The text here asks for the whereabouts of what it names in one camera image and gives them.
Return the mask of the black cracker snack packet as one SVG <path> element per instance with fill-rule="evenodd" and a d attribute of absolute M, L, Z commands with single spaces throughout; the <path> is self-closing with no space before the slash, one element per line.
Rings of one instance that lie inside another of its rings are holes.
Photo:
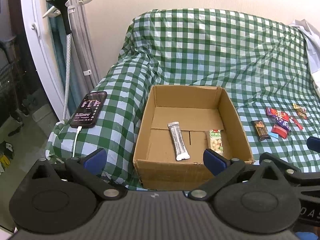
<path fill-rule="evenodd" d="M 268 130 L 267 130 L 266 125 L 263 122 L 263 120 L 252 120 L 251 124 L 253 125 L 253 127 L 255 129 L 255 132 L 258 136 L 259 141 L 263 141 L 263 140 L 271 138 L 268 134 Z"/>

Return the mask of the black smartphone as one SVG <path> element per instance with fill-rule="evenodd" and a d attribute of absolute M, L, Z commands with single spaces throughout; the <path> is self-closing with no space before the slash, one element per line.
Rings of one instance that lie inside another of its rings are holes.
<path fill-rule="evenodd" d="M 79 126 L 82 128 L 94 127 L 106 98 L 107 93 L 105 91 L 86 94 L 71 118 L 70 126 L 72 128 L 78 128 Z"/>

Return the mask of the white door frame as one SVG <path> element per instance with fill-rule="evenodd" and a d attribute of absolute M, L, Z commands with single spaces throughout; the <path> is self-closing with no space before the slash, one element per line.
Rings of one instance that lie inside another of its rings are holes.
<path fill-rule="evenodd" d="M 59 120 L 62 120 L 64 87 L 55 57 L 54 43 L 48 18 L 46 0 L 21 0 L 24 29 L 36 71 Z"/>

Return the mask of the small red snack packet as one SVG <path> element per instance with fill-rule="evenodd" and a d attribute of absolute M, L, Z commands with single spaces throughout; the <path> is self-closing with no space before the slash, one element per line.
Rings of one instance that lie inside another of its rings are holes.
<path fill-rule="evenodd" d="M 279 135 L 281 138 L 286 139 L 288 131 L 278 125 L 274 125 L 271 129 L 272 133 Z"/>

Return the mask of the red spicy snack packet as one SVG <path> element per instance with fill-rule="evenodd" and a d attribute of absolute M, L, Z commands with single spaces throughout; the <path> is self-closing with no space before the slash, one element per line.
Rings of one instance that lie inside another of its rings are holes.
<path fill-rule="evenodd" d="M 276 116 L 281 118 L 282 120 L 289 121 L 289 115 L 285 112 L 276 110 L 271 107 L 266 107 L 266 115 L 267 116 Z"/>

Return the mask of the white cloth on sofa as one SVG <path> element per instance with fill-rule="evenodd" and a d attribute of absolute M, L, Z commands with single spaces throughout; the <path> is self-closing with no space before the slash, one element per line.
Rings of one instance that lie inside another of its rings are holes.
<path fill-rule="evenodd" d="M 298 28 L 306 39 L 310 72 L 319 76 L 319 31 L 305 19 L 294 20 L 291 26 Z"/>

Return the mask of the brown gold candy packet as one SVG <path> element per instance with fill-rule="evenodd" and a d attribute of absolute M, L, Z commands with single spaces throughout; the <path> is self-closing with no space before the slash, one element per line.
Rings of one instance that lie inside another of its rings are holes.
<path fill-rule="evenodd" d="M 297 115 L 300 116 L 302 119 L 304 120 L 308 119 L 305 107 L 302 107 L 296 103 L 293 103 L 293 109 L 296 111 Z"/>

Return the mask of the silver stick snack packet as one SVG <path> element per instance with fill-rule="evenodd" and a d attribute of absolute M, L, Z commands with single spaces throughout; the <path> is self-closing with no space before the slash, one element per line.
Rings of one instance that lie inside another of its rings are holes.
<path fill-rule="evenodd" d="M 179 122 L 168 123 L 168 129 L 171 134 L 175 149 L 176 161 L 188 160 L 190 155 L 185 147 Z"/>

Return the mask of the light blue stick packet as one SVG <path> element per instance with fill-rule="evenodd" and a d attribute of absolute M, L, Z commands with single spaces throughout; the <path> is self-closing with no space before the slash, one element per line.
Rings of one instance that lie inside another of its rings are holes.
<path fill-rule="evenodd" d="M 269 135 L 270 137 L 273 137 L 273 138 L 276 138 L 276 139 L 279 138 L 279 135 L 278 135 L 277 133 L 269 132 L 268 135 Z"/>

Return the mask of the purple chocolate bar packet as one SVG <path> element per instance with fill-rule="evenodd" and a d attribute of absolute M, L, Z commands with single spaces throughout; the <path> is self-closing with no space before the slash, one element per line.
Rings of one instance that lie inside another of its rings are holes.
<path fill-rule="evenodd" d="M 274 119 L 275 119 L 278 126 L 280 126 L 281 128 L 285 129 L 288 132 L 291 132 L 291 128 L 289 126 L 289 123 L 286 120 L 283 120 L 282 118 L 280 118 L 278 116 L 274 116 Z"/>

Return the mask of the green nut snack packet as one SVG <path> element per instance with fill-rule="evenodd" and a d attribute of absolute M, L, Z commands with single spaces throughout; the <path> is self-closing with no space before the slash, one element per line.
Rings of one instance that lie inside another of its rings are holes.
<path fill-rule="evenodd" d="M 211 129 L 207 132 L 208 148 L 214 152 L 223 155 L 223 145 L 221 131 L 218 129 Z"/>

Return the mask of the grey curtain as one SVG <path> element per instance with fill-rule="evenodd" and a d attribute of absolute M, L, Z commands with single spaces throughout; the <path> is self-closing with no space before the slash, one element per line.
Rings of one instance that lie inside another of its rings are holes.
<path fill-rule="evenodd" d="M 98 65 L 94 55 L 91 36 L 88 28 L 85 5 L 76 7 L 69 13 L 73 34 L 73 56 L 75 69 L 80 75 L 80 82 L 91 91 L 99 83 Z"/>

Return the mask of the thin red stick packet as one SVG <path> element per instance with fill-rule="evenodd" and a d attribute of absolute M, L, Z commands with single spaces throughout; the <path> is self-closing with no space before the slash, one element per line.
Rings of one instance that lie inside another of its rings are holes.
<path fill-rule="evenodd" d="M 289 116 L 289 119 L 293 121 L 293 123 L 300 129 L 303 130 L 303 126 L 298 122 L 298 120 L 293 117 L 293 116 Z"/>

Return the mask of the brown cardboard box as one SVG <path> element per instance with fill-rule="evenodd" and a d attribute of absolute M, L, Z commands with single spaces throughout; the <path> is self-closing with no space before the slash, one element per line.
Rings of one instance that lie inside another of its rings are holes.
<path fill-rule="evenodd" d="M 178 122 L 190 155 L 176 160 L 168 124 Z M 220 130 L 223 156 L 253 163 L 253 154 L 238 113 L 222 87 L 156 85 L 150 90 L 133 164 L 149 190 L 192 190 L 213 175 L 203 164 L 207 133 Z"/>

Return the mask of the green checkered sofa cover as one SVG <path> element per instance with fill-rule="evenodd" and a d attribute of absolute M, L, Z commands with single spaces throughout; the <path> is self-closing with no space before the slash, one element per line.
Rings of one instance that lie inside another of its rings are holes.
<path fill-rule="evenodd" d="M 46 146 L 51 161 L 107 151 L 105 174 L 135 190 L 133 149 L 145 104 L 154 85 L 223 87 L 240 116 L 253 156 L 264 152 L 303 172 L 319 171 L 319 154 L 306 141 L 319 136 L 319 96 L 313 85 L 302 32 L 265 18 L 214 9 L 152 10 L 133 19 L 118 61 L 98 83 L 107 99 L 97 124 L 77 131 L 58 122 Z M 251 125 L 266 107 L 293 114 L 306 108 L 287 139 L 260 142 Z"/>

